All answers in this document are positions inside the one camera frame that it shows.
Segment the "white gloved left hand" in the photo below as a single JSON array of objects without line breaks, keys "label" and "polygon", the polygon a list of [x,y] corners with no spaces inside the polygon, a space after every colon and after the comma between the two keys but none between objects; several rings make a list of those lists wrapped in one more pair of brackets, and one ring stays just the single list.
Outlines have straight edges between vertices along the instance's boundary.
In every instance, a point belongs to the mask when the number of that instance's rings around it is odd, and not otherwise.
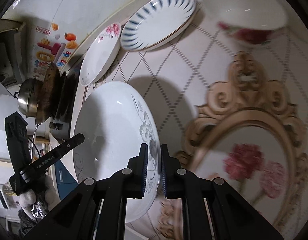
[{"label": "white gloved left hand", "polygon": [[[45,175],[45,188],[46,190],[43,193],[47,208],[51,211],[56,205],[60,203],[60,198],[56,192],[56,189],[53,185],[53,180],[50,176]],[[32,213],[33,204],[37,201],[37,194],[33,189],[29,189],[27,192],[22,193],[19,196],[19,204],[25,214],[29,217],[30,220],[34,221],[35,218]]]}]

